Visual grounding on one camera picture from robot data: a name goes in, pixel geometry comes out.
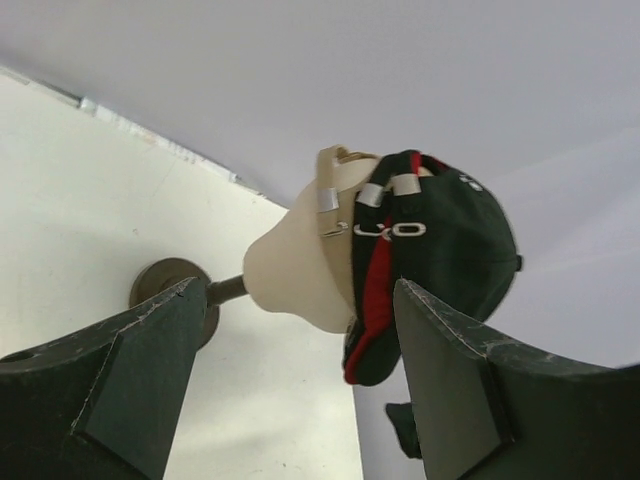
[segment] baseball cap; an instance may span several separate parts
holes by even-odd
[[[420,176],[421,168],[432,175]],[[342,366],[347,383],[373,386],[401,356],[392,302],[398,279],[486,321],[522,257],[494,195],[471,175],[416,150],[382,157],[353,205],[355,316]]]

